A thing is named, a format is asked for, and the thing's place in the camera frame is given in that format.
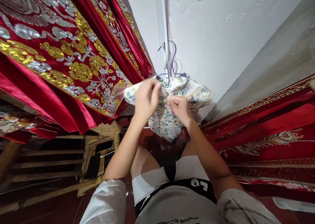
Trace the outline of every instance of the blue and white garment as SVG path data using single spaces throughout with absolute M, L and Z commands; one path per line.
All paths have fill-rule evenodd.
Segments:
M 183 124 L 172 113 L 170 106 L 167 105 L 168 98 L 173 95 L 186 97 L 189 101 L 191 113 L 195 114 L 199 108 L 212 102 L 212 93 L 208 88 L 198 84 L 185 73 L 174 78 L 169 85 L 158 76 L 157 79 L 162 87 L 157 111 L 149 119 L 148 124 L 154 133 L 172 142 L 180 134 Z M 141 84 L 142 82 L 125 89 L 124 96 L 127 103 L 136 104 L 135 93 Z

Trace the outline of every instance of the leg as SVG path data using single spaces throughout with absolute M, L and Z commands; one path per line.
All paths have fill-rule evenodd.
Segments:
M 155 158 L 143 148 L 138 146 L 135 159 L 131 166 L 132 188 L 135 206 L 153 191 L 169 180 L 164 168 L 161 168 Z
M 131 166 L 131 178 L 134 179 L 135 177 L 148 172 L 154 169 L 161 168 L 160 165 L 157 163 L 155 158 L 143 148 L 141 145 L 138 146 L 136 156 Z
M 193 156 L 193 155 L 197 155 L 197 152 L 195 150 L 195 147 L 192 141 L 189 140 L 184 148 L 183 153 L 181 154 L 181 158 L 186 157 L 186 156 Z
M 199 161 L 195 147 L 192 141 L 189 140 L 181 155 L 181 158 L 176 162 L 175 180 L 192 178 L 209 180 Z

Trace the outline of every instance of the black waistband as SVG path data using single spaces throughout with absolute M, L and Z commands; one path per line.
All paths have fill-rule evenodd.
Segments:
M 192 178 L 192 179 L 184 179 L 184 180 L 177 180 L 174 181 L 175 174 L 176 174 L 176 165 L 175 163 L 164 167 L 165 173 L 167 178 L 170 180 L 170 182 L 162 185 L 160 188 L 157 190 L 153 191 L 148 197 L 145 197 L 141 201 L 139 201 L 136 206 L 136 216 L 138 217 L 140 212 L 144 209 L 144 207 L 148 204 L 148 202 L 151 200 L 151 198 L 157 194 L 160 190 L 165 189 L 166 187 L 169 186 L 184 186 L 187 187 L 194 192 L 196 192 L 199 195 L 202 195 L 206 197 L 207 199 L 211 200 L 214 204 L 217 204 L 217 199 L 214 196 L 214 191 L 213 191 L 213 186 L 210 181 L 208 180 L 203 180 L 203 179 L 197 179 L 197 178 Z

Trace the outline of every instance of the hand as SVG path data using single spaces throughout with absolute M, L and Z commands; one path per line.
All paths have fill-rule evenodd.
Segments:
M 136 109 L 134 117 L 144 125 L 158 107 L 161 85 L 156 79 L 146 79 L 135 94 Z
M 172 96 L 169 98 L 168 104 L 171 106 L 171 109 L 177 118 L 185 126 L 189 126 L 193 116 L 189 109 L 188 99 L 180 96 Z

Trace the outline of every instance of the white shorts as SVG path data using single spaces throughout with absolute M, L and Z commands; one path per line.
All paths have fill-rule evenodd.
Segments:
M 185 156 L 176 161 L 174 181 L 192 178 L 209 180 L 197 155 Z M 135 177 L 132 180 L 135 205 L 167 182 L 170 181 L 166 176 L 164 167 Z

